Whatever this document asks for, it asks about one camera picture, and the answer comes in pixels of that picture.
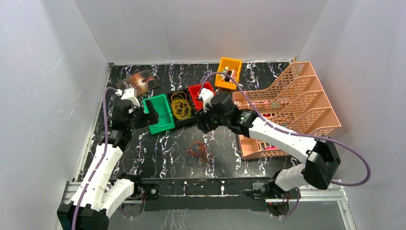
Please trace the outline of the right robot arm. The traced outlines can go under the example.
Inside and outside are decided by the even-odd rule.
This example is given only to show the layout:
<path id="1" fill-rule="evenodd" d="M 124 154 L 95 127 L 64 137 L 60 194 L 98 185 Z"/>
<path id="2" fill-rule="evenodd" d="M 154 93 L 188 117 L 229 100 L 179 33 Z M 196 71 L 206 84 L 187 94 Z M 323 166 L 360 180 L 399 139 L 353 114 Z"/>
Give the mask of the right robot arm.
<path id="1" fill-rule="evenodd" d="M 299 133 L 270 122 L 259 112 L 240 110 L 226 94 L 201 90 L 203 108 L 196 113 L 197 127 L 204 133 L 227 127 L 237 135 L 260 140 L 297 158 L 299 165 L 275 174 L 270 194 L 283 198 L 289 190 L 304 185 L 326 190 L 340 165 L 338 151 L 327 136 L 302 137 Z"/>

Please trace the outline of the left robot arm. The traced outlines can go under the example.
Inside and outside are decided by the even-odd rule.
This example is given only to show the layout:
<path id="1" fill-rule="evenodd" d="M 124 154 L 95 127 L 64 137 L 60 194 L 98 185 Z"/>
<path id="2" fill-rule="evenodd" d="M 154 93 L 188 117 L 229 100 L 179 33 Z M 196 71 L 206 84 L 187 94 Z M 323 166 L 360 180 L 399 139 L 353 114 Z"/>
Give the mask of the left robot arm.
<path id="1" fill-rule="evenodd" d="M 108 185 L 116 163 L 132 138 L 132 131 L 157 124 L 158 117 L 151 100 L 137 107 L 125 99 L 113 108 L 85 178 L 70 201 L 57 210 L 62 229 L 106 230 L 111 216 L 127 198 L 141 197 L 140 177 L 134 174 L 124 173 L 111 188 Z"/>

